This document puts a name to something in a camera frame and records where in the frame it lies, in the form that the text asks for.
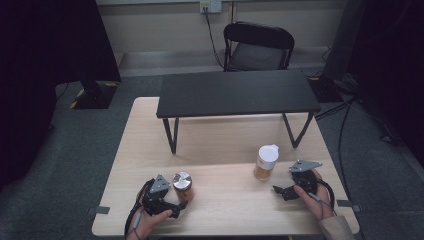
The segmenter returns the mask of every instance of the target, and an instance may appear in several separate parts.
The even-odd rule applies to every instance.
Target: wall outlet
[[[205,13],[204,8],[208,13],[220,13],[222,12],[222,1],[221,0],[205,0],[200,1],[200,13]]]

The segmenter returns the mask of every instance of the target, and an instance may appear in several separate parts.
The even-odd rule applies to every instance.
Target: black metal leg
[[[300,131],[297,139],[294,139],[293,132],[291,131],[291,128],[290,128],[289,120],[287,119],[286,114],[283,113],[284,123],[286,124],[287,132],[289,133],[289,137],[292,142],[293,148],[297,148],[299,146],[300,140],[302,140],[303,135],[305,135],[306,129],[308,129],[309,123],[311,122],[313,116],[314,116],[313,112],[308,113],[308,119],[306,120],[305,126],[303,126],[303,129],[302,131]]]
[[[179,118],[175,119],[174,124],[174,139],[171,135],[171,127],[169,126],[168,118],[163,119],[163,125],[165,126],[166,136],[168,137],[169,146],[171,147],[172,154],[177,152],[177,137],[178,137],[178,123],[180,122]]]

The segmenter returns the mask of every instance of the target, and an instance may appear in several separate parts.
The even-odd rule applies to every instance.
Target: gray carpet
[[[80,84],[58,86],[54,128],[30,172],[1,192],[0,239],[100,239],[91,233],[94,215],[87,210],[100,203],[134,99],[158,96],[160,86],[160,76],[123,78],[107,110],[71,110]],[[322,104],[320,113],[339,104]],[[423,169],[401,144],[380,140],[386,134],[381,118],[361,101],[349,110],[339,152],[346,110],[318,124],[351,200],[362,209],[356,238],[424,239]]]

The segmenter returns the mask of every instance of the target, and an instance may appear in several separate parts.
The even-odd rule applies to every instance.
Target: chair backrest
[[[293,36],[283,28],[249,22],[228,24],[224,29],[224,39],[226,62],[231,57],[231,42],[237,42],[287,50],[283,64],[285,69],[289,65],[295,43]]]

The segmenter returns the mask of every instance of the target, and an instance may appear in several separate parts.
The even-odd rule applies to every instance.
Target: chair seat
[[[285,49],[239,43],[228,61],[228,68],[233,71],[281,70],[285,69],[287,54]]]

